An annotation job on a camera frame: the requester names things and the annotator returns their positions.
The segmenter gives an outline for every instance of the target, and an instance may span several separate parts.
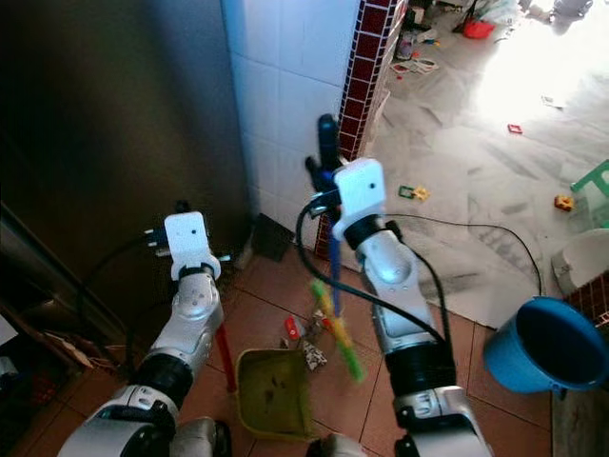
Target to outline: green plastic stool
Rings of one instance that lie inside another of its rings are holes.
[[[590,171],[583,178],[581,178],[577,183],[573,183],[571,185],[571,190],[574,192],[579,192],[586,184],[592,181],[597,185],[597,188],[605,194],[605,197],[609,197],[609,182],[603,178],[604,172],[609,173],[609,159],[602,162],[598,167]]]
[[[588,201],[592,222],[596,227],[609,229],[609,160],[601,162],[598,167],[587,173],[577,183],[573,183],[571,190],[579,192],[589,182],[593,182],[600,191],[599,193],[594,188],[587,188],[584,192]]]

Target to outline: robotic arm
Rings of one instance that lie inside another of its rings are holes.
[[[396,455],[490,457],[465,391],[455,386],[450,344],[435,330],[419,290],[416,255],[401,242],[397,224],[383,223],[383,168],[366,158],[341,163],[336,130],[331,116],[320,118],[321,164],[310,157],[306,162],[319,193],[299,217],[301,259],[319,279],[340,286],[315,270],[302,246],[304,216],[327,212],[333,236],[355,250],[364,282],[375,295],[368,298],[373,302],[372,320],[390,373],[393,407],[398,425],[408,431],[396,442]]]
[[[224,319],[214,284],[220,276],[220,262],[209,250],[201,213],[169,216],[165,232],[173,259],[171,277],[179,281],[171,317],[128,386],[69,437],[60,457],[167,457],[170,447],[182,447],[180,435],[175,437],[178,411]],[[192,432],[187,429],[183,441]],[[195,447],[201,442],[213,447],[213,427],[202,423],[195,432],[206,436],[206,440],[195,440]]]
[[[321,165],[312,158],[306,161],[319,193],[299,216],[301,258],[313,274],[332,284],[307,260],[302,245],[305,216],[326,212],[334,236],[355,250],[374,294],[350,290],[374,303],[372,319],[390,372],[394,411],[399,426],[408,431],[396,443],[396,455],[490,457],[465,392],[455,386],[450,344],[435,330],[419,290],[415,253],[401,242],[397,225],[383,223],[382,166],[372,159],[342,162],[336,130],[331,116],[320,118]],[[179,282],[171,317],[128,386],[69,437],[60,457],[218,455],[213,451],[217,434],[212,421],[180,427],[177,433],[176,425],[224,318],[214,283],[220,263],[209,249],[201,213],[169,216],[165,233],[173,259],[171,277]],[[324,455],[362,454],[357,443],[334,435],[324,443]]]

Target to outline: stainless steel refrigerator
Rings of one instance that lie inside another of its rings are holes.
[[[19,243],[37,243],[72,279],[160,227],[179,199],[205,214],[216,251],[245,242],[220,0],[2,2],[0,110],[5,215],[31,237]],[[168,262],[142,248],[91,289],[151,336],[168,315],[167,283]]]

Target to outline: white tile wall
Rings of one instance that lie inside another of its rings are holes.
[[[279,143],[317,154],[317,119],[338,116],[343,88],[281,71],[279,78]]]
[[[252,186],[249,187],[249,192],[252,197],[252,214],[262,213],[277,220],[277,195]]]
[[[338,115],[359,0],[223,0],[254,214],[289,229],[312,188],[317,119]],[[313,247],[318,221],[307,221]]]
[[[281,68],[342,88],[359,5],[360,0],[283,2]]]
[[[280,148],[279,152],[277,194],[303,207],[315,193],[305,170],[305,158],[307,155],[317,157],[317,154],[305,154],[290,148]]]
[[[279,146],[249,133],[242,135],[248,183],[266,192],[277,194],[277,163]]]
[[[230,50],[277,67],[282,3],[283,0],[224,0]]]
[[[231,62],[242,131],[277,141],[279,70],[235,53]]]
[[[281,197],[277,197],[277,222],[290,230],[295,230],[296,219],[298,218],[298,214],[302,209],[302,205],[295,205],[294,203],[288,202]],[[305,246],[309,248],[315,247],[315,237],[317,235],[317,226],[319,223],[319,218],[311,220],[307,216],[304,219],[303,244]]]

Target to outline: blue bucket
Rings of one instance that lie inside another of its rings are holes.
[[[549,297],[525,303],[488,341],[484,362],[502,386],[521,393],[587,390],[609,374],[609,350],[599,332]]]

